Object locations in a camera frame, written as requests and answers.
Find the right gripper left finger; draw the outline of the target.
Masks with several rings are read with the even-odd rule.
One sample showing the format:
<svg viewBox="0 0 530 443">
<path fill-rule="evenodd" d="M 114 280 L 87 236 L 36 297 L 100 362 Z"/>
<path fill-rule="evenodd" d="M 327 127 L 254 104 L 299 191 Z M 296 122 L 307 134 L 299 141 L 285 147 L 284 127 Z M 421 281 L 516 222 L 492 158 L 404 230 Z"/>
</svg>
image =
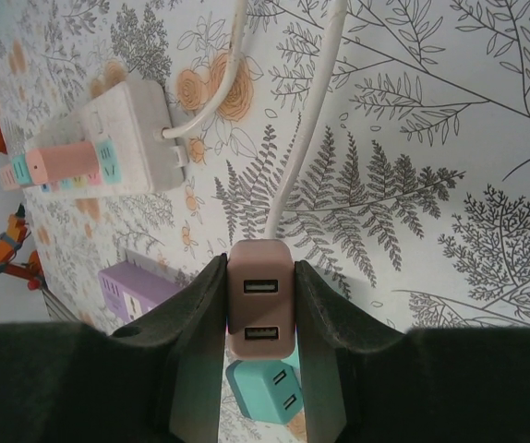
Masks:
<svg viewBox="0 0 530 443">
<path fill-rule="evenodd" d="M 112 334 L 1 323 L 0 442 L 216 441 L 226 263 Z"/>
</svg>

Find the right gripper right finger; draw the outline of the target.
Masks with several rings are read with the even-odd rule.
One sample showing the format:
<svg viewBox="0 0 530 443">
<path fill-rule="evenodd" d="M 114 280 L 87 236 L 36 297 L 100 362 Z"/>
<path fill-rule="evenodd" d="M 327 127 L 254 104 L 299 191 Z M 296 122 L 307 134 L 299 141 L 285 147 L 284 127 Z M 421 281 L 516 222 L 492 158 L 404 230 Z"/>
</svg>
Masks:
<svg viewBox="0 0 530 443">
<path fill-rule="evenodd" d="M 399 332 L 295 265 L 311 442 L 530 442 L 530 329 Z"/>
</svg>

